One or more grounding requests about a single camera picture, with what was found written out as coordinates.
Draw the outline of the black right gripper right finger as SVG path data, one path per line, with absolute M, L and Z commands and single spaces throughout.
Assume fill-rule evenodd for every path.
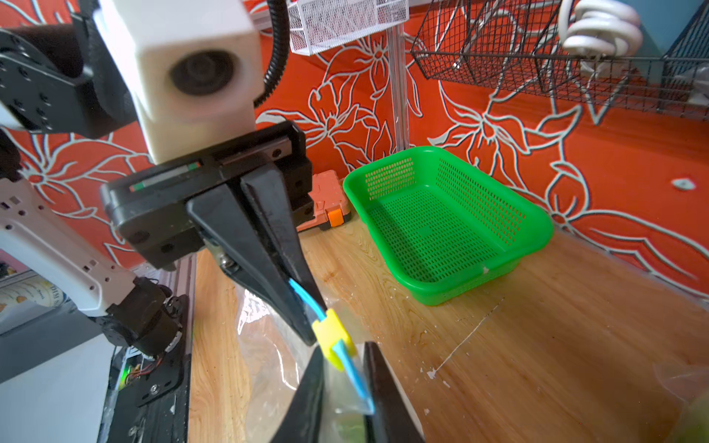
M 364 346 L 364 369 L 375 412 L 365 416 L 367 442 L 425 442 L 408 412 L 393 373 L 374 341 Z

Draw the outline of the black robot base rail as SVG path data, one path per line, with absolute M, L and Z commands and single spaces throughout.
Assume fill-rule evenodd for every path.
M 99 442 L 186 442 L 191 354 L 186 339 L 149 358 L 118 347 L 109 370 Z

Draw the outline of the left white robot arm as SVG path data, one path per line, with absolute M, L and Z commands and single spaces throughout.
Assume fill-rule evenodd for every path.
M 112 343 L 167 353 L 179 335 L 167 293 L 53 210 L 13 130 L 94 142 L 138 123 L 153 166 L 102 185 L 114 230 L 157 269 L 212 247 L 225 275 L 316 341 L 294 292 L 324 304 L 297 234 L 313 210 L 306 137 L 289 120 L 256 126 L 290 53 L 286 3 L 268 10 L 269 60 L 240 1 L 82 1 L 68 23 L 1 31 L 1 247 Z

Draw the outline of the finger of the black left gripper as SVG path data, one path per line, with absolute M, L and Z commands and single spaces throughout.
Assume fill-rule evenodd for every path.
M 315 334 L 304 304 L 288 278 L 262 242 L 249 210 L 227 185 L 190 199 L 188 216 L 212 243 L 223 249 L 234 265 L 227 276 L 266 302 L 303 343 L 315 343 Z
M 287 184 L 281 170 L 266 164 L 241 178 L 241 188 L 267 236 L 270 258 L 279 279 L 312 310 L 327 305 L 306 263 L 297 235 Z

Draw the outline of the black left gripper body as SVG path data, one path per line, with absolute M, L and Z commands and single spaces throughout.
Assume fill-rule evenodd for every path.
M 312 163 L 306 134 L 291 121 L 251 132 L 117 179 L 100 188 L 116 232 L 155 269 L 165 269 L 203 247 L 186 204 L 213 188 L 238 186 L 242 175 L 274 164 L 284 177 L 296 223 L 312 214 Z

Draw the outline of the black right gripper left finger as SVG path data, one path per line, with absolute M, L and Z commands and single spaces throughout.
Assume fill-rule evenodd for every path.
M 271 443 L 317 443 L 324 393 L 325 363 L 321 348 L 317 347 Z

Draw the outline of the clear zip-top bag blue seal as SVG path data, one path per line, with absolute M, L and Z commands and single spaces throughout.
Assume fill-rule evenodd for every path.
M 246 288 L 236 286 L 236 333 L 249 369 L 251 393 L 245 418 L 247 442 L 269 442 L 276 434 L 315 346 L 304 344 L 284 320 Z M 364 442 L 364 414 L 371 411 L 346 372 L 324 364 L 320 442 Z

